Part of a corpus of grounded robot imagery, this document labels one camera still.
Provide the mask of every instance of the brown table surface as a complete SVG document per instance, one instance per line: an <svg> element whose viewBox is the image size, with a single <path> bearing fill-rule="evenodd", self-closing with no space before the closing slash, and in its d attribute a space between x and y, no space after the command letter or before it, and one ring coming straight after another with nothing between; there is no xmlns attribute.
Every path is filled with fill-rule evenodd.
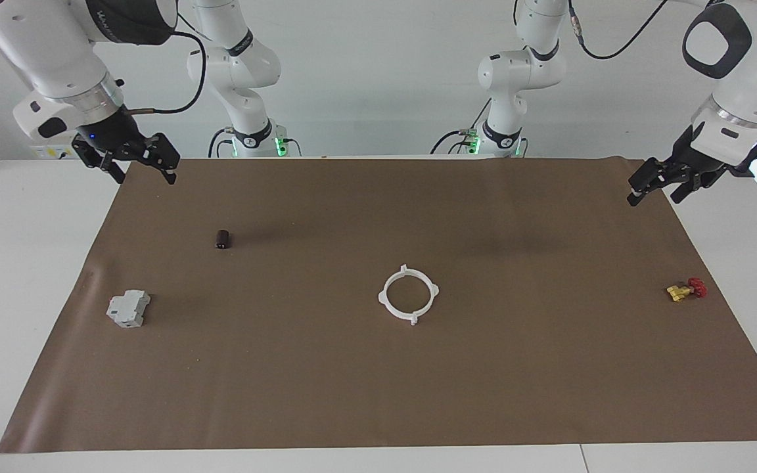
<svg viewBox="0 0 757 473"><path fill-rule="evenodd" d="M757 440L757 356L638 165L134 165L0 452ZM402 264L440 287L416 327Z"/></svg>

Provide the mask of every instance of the white table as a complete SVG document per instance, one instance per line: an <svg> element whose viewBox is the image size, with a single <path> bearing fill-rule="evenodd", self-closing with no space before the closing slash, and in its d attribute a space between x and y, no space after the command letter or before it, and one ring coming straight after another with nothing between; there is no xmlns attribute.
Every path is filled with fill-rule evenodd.
<svg viewBox="0 0 757 473"><path fill-rule="evenodd" d="M0 162L0 437L116 189L80 162ZM676 212L757 351L757 184L725 177ZM587 469L754 471L757 442L0 455L0 471L38 472Z"/></svg>

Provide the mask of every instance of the white ring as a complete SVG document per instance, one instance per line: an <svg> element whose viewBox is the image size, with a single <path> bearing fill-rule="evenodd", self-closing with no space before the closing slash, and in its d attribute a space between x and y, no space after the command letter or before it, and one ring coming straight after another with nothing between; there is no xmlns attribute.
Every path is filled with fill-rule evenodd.
<svg viewBox="0 0 757 473"><path fill-rule="evenodd" d="M393 304L390 303L390 300L388 300L387 298L387 290L388 288L390 288L390 285L393 284L393 282L396 282L405 276L413 276L417 279L420 279L420 281L423 281L428 287L428 292L430 293L430 300L428 301L428 303L423 308L419 309L418 311L414 311L411 313L402 312L399 309L395 308ZM421 315L425 314L430 309L430 306L432 306L432 304L434 303L434 298L439 293L440 293L440 288L438 288L436 284L434 284L428 278L428 276L424 275L424 273L421 271L417 271L416 269L408 269L408 265L403 264L399 273L396 273L395 275L390 276L387 282L384 283L384 290L382 290L381 293L378 293L378 302L381 302L382 304L384 304L384 306L387 307L387 310L390 311L390 313L395 315L396 317L399 317L402 320L411 321L411 325L417 325L417 321L419 320Z"/></svg>

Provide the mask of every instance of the small black cylindrical object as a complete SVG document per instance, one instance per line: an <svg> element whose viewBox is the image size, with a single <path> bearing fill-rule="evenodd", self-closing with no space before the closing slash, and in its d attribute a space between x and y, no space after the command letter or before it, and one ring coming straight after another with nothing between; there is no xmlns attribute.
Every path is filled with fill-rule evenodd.
<svg viewBox="0 0 757 473"><path fill-rule="evenodd" d="M219 230L216 236L216 248L225 250L229 248L229 231Z"/></svg>

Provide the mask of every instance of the white plastic block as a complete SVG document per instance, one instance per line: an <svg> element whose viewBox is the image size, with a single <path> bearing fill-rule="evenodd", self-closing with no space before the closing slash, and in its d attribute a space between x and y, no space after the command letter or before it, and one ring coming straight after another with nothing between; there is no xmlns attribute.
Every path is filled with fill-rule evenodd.
<svg viewBox="0 0 757 473"><path fill-rule="evenodd" d="M150 296L144 290L128 290L110 300L107 315L122 328L141 327Z"/></svg>

